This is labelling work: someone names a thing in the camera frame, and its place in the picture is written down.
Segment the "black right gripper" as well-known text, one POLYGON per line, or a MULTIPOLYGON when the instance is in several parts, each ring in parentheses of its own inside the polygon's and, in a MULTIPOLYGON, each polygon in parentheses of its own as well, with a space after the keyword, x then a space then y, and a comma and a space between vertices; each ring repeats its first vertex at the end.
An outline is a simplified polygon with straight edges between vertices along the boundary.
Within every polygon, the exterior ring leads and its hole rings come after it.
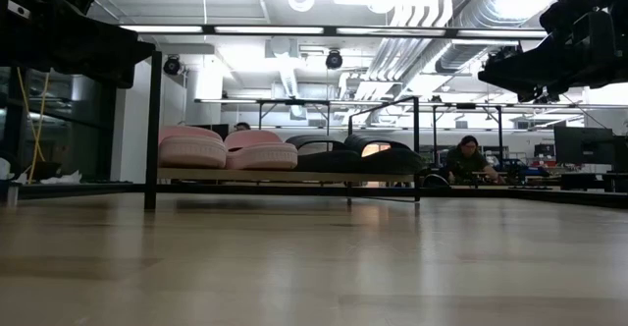
POLYGON ((544 92, 555 101, 574 86, 569 78, 573 47, 598 46, 602 41, 597 26, 600 4, 600 0, 556 0, 539 18, 548 34, 539 45, 524 51, 518 42, 490 52, 478 80, 515 93, 519 101, 537 101, 544 92))

